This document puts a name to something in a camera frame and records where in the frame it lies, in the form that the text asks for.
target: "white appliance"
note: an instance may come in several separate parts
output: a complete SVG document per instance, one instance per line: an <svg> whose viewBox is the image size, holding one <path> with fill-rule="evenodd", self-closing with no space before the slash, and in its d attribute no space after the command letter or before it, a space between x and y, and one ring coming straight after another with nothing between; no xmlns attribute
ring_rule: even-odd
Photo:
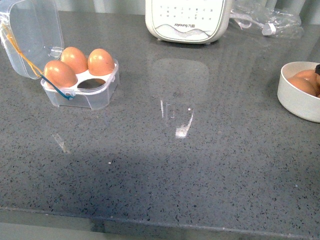
<svg viewBox="0 0 320 240"><path fill-rule="evenodd" d="M229 23L233 0L145 0L145 23L159 40L209 44Z"/></svg>

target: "countertop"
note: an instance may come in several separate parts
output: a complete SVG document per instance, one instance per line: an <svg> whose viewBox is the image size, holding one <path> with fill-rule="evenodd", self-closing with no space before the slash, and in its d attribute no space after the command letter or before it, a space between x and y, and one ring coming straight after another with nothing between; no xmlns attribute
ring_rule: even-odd
<svg viewBox="0 0 320 240"><path fill-rule="evenodd" d="M290 40L229 26L188 45L157 41L141 15L59 16L64 46L109 51L120 84L104 109L55 107L1 48L2 209L104 220L111 232L320 237L320 125L277 98L284 64L320 62L320 26Z"/></svg>

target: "plastic egg container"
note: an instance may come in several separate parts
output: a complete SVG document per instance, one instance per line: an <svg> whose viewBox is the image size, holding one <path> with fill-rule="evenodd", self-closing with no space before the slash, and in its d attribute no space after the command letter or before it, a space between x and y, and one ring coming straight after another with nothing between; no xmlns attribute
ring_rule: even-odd
<svg viewBox="0 0 320 240"><path fill-rule="evenodd" d="M29 64L17 53L3 26L12 30L13 37L25 57L43 70L52 60L59 60L64 50L64 41L54 0L0 0L0 37L13 69L21 76L39 79ZM59 87L61 92L74 98L67 100L50 87L45 80L41 85L54 106L73 106L98 110L106 107L119 84L119 64L113 59L112 73L95 77L88 71L77 74L77 84ZM80 89L78 85L91 78L103 79L105 83L94 89Z"/></svg>
<svg viewBox="0 0 320 240"><path fill-rule="evenodd" d="M290 62L281 69L277 96L280 103L294 115L320 123L320 98L293 86L288 79L303 70L315 69L319 63L308 61Z"/></svg>
<svg viewBox="0 0 320 240"><path fill-rule="evenodd" d="M44 79L41 80L41 85L49 97L51 103L56 106L72 106L81 108L91 108L99 110L106 107L110 103L110 98L120 83L119 64L116 59L113 59L115 67L112 73L104 76L94 76L86 70L83 73L76 74L77 83L71 87L60 87L59 90L66 95L73 96L73 99L66 99L61 96L54 88L52 88ZM88 79L102 79L105 83L97 88L83 89L78 88L78 85Z"/></svg>

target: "floor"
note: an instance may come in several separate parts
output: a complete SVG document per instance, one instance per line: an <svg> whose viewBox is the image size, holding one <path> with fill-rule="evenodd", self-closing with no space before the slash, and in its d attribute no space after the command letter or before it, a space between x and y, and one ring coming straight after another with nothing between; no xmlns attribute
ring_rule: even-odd
<svg viewBox="0 0 320 240"><path fill-rule="evenodd" d="M0 209L0 240L158 240L103 233L89 219Z"/></svg>

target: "egg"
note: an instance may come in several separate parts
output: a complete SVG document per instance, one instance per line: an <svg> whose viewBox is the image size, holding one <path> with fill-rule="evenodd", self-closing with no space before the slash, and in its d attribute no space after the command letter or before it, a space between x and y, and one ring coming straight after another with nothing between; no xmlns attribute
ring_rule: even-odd
<svg viewBox="0 0 320 240"><path fill-rule="evenodd" d="M94 76L111 74L115 68L112 56L104 49L93 50L88 58L88 69Z"/></svg>
<svg viewBox="0 0 320 240"><path fill-rule="evenodd" d="M88 70L86 56L76 47L69 46L63 50L60 60L69 65L75 74L81 74Z"/></svg>
<svg viewBox="0 0 320 240"><path fill-rule="evenodd" d="M313 85L308 80L302 77L293 76L288 79L288 82L295 86L297 89L300 89L307 94L317 96L316 90Z"/></svg>
<svg viewBox="0 0 320 240"><path fill-rule="evenodd" d="M57 88L69 88L78 81L72 68L59 60L49 61L44 67L43 75Z"/></svg>
<svg viewBox="0 0 320 240"><path fill-rule="evenodd" d="M312 86L314 87L316 95L320 94L320 82L319 83L317 82L317 76L319 76L319 75L316 74L314 69L300 71L294 76L308 80L312 84Z"/></svg>

